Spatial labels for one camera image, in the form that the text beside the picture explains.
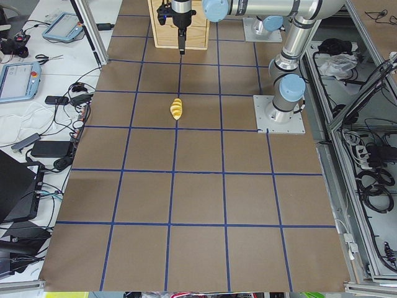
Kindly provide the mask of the wooden drawer cabinet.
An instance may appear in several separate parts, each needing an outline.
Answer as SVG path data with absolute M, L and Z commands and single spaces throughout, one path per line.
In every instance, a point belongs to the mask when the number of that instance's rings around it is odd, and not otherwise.
M 167 18 L 164 25 L 158 20 L 157 8 L 162 1 L 148 1 L 154 45 L 157 48 L 178 49 L 178 28 L 171 18 Z M 201 1 L 192 1 L 192 9 L 196 15 L 192 16 L 192 23 L 186 28 L 185 50 L 206 50 L 210 23 L 205 18 Z

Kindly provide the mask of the blue teach pendant upper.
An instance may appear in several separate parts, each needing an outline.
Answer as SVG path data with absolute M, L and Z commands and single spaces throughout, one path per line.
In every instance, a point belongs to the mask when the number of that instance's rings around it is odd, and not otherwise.
M 62 12 L 42 33 L 49 41 L 70 43 L 82 36 L 83 28 L 76 14 Z

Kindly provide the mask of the blue teach pendant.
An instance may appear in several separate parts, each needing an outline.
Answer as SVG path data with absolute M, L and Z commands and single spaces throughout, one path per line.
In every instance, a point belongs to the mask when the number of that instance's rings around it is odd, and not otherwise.
M 49 41 L 70 43 L 82 36 L 83 28 L 76 14 L 62 12 L 42 33 Z
M 1 71 L 1 103 L 32 99 L 38 91 L 41 72 L 36 61 L 5 65 Z

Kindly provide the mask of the yellow toy bread roll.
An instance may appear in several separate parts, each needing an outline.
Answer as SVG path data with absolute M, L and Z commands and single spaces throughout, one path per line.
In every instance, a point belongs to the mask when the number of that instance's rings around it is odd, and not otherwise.
M 180 98 L 175 98 L 170 106 L 170 113 L 174 120 L 179 120 L 183 113 L 182 100 Z

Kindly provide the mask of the black scissors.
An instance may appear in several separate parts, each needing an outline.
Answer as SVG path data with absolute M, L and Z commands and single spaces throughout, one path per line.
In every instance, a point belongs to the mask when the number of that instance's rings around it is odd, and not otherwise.
M 37 62 L 40 65 L 44 65 L 47 62 L 51 61 L 51 60 L 59 60 L 59 59 L 63 59 L 63 55 L 57 55 L 57 56 L 47 56 L 44 54 L 38 54 L 35 56 L 35 59 L 37 59 Z

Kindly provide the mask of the black cloth bundle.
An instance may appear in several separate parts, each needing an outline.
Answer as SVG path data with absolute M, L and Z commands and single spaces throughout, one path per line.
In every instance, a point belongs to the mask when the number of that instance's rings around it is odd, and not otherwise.
M 318 50 L 329 55 L 340 55 L 342 53 L 351 55 L 352 43 L 338 38 L 328 38 L 318 46 Z

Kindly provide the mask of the white crumpled cloth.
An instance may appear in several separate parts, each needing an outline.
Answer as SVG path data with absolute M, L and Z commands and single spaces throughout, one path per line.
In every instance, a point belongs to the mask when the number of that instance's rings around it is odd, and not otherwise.
M 350 71 L 358 64 L 358 58 L 354 55 L 339 54 L 326 59 L 319 67 L 321 75 L 334 76 L 336 79 L 347 79 Z

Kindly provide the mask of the blue teach pendant lower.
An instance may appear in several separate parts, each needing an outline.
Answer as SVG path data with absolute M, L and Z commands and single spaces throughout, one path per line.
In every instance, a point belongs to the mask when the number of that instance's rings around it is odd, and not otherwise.
M 32 99 L 38 91 L 41 72 L 36 61 L 5 65 L 1 71 L 1 103 Z

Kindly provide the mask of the black power adapter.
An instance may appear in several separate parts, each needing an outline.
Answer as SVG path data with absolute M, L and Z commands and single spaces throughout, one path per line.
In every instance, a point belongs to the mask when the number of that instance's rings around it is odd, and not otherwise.
M 69 141 L 37 141 L 32 148 L 31 155 L 41 158 L 64 157 L 71 148 Z

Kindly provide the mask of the black laptop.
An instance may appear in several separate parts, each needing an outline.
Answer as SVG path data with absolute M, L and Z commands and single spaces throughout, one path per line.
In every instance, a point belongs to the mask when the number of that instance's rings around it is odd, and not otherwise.
M 37 216 L 44 176 L 38 161 L 20 163 L 1 152 L 1 223 L 24 222 Z

